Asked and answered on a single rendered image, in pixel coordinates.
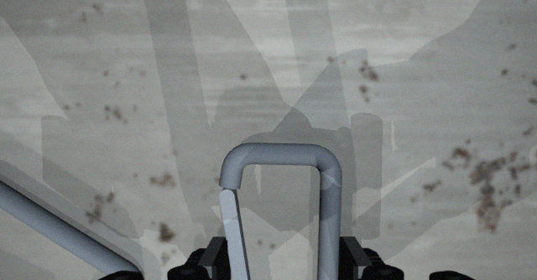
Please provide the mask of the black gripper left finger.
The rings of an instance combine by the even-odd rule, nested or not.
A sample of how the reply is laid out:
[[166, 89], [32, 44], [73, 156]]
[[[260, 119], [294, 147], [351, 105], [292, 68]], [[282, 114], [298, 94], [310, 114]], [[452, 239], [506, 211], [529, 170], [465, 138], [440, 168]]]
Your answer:
[[[193, 265], [194, 264], [194, 265]], [[168, 280], [231, 280], [226, 237], [212, 237], [207, 248], [193, 251], [184, 265], [171, 268]], [[143, 274], [118, 271], [99, 280], [143, 280]]]

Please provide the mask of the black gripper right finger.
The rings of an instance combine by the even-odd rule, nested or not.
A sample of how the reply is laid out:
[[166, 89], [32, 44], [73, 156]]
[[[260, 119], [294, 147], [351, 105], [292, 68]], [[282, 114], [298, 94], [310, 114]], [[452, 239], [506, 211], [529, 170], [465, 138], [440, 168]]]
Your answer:
[[[362, 248], [355, 236], [340, 236], [338, 280], [404, 280], [404, 272], [385, 264], [375, 251]], [[475, 279], [459, 272], [442, 271], [431, 273], [429, 280]]]

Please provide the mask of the grey carabiner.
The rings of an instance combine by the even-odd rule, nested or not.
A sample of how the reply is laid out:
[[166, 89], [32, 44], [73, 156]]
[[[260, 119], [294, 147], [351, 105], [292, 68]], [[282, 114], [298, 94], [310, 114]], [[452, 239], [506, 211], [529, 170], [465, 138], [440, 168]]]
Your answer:
[[243, 143], [224, 158], [219, 186], [232, 280], [251, 280], [237, 189], [249, 164], [306, 165], [320, 172], [317, 280], [338, 280], [341, 166], [327, 148], [303, 143]]
[[[0, 180], [0, 208], [106, 275], [139, 269]], [[141, 273], [141, 272], [140, 272]]]

